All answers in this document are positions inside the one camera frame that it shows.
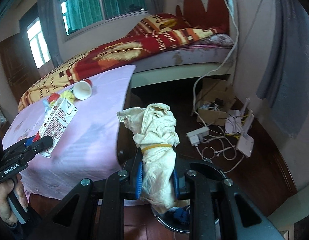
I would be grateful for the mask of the person left hand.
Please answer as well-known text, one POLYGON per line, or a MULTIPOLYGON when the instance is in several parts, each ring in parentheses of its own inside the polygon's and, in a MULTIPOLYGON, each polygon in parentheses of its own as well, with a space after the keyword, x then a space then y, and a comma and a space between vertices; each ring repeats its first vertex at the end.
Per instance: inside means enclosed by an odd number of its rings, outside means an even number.
MULTIPOLYGON (((18 201, 22 205, 23 208, 28 208, 28 200, 26 198, 24 192, 24 186, 22 184, 22 176, 18 173, 16 175, 17 178, 17 185, 15 186, 18 201)), ((0 184, 0 218, 8 224, 9 226, 14 226, 18 219, 11 211, 11 208, 8 203, 8 194, 13 191, 14 189, 14 182, 12 180, 7 180, 0 184)))

